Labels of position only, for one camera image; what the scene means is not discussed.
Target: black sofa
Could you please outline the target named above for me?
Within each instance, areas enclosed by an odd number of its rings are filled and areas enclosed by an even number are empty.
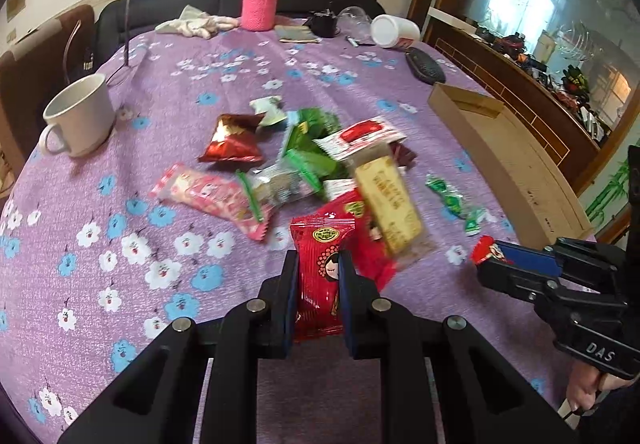
[[[125,3],[126,0],[114,1],[100,13],[95,24],[95,69],[124,45]],[[219,16],[238,17],[242,11],[242,0],[130,0],[130,36],[134,37],[154,29],[160,23],[176,19],[186,5]],[[349,6],[362,7],[372,19],[385,13],[377,0],[278,0],[277,12],[291,18],[303,18],[312,11],[330,8],[338,13]]]

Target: metal screw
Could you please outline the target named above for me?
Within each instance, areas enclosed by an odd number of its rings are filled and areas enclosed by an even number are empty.
[[[371,302],[371,307],[377,312],[386,312],[391,308],[391,302],[386,298],[376,298]]]
[[[189,318],[177,318],[174,319],[174,322],[171,323],[171,326],[176,332],[184,332],[189,327],[191,327],[191,320]]]
[[[260,298],[250,299],[246,303],[246,309],[249,310],[249,312],[260,312],[261,310],[265,310],[266,308],[267,303],[265,303],[264,300]]]
[[[449,316],[447,318],[447,325],[453,330],[462,330],[466,327],[466,319],[462,316]]]

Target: pink knitted bottle cover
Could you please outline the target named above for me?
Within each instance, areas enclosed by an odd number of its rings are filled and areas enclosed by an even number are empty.
[[[261,32],[271,30],[276,20],[278,0],[242,0],[243,29]]]

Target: floral tablecloth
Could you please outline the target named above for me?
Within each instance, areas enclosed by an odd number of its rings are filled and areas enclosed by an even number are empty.
[[[465,316],[550,402],[567,360],[530,305],[482,289],[466,255],[478,237],[424,186],[427,173],[486,208],[482,233],[514,241],[508,219],[458,142],[428,106],[431,87],[402,54],[353,48],[343,38],[278,43],[273,32],[232,30],[209,41],[149,32],[131,42],[130,68],[110,88],[113,133],[90,157],[44,157],[20,174],[0,223],[0,381],[44,444],[60,433],[162,329],[179,316],[206,321],[255,297],[292,247],[289,222],[319,207],[291,204],[265,243],[231,223],[148,197],[176,162],[196,158],[223,112],[252,113],[250,100],[283,96],[284,108],[321,106],[343,125],[382,114],[404,131],[417,164],[408,186],[438,249],[398,273],[383,294],[416,315]],[[423,45],[448,83],[483,90]],[[120,64],[117,52],[100,72]],[[260,138],[268,159],[282,139]],[[378,442],[378,363],[352,361],[340,337],[294,345],[260,363],[258,441]],[[118,439],[114,428],[113,438]]]

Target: white cup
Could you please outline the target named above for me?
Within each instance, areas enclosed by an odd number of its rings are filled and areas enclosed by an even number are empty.
[[[420,29],[408,19],[380,14],[371,22],[371,38],[383,48],[408,48],[420,40]]]
[[[67,153],[70,157],[81,157],[106,140],[116,112],[105,79],[102,74],[87,75],[52,99],[42,114],[48,126],[40,135],[40,151],[48,155]],[[52,131],[62,145],[59,149],[47,146]]]

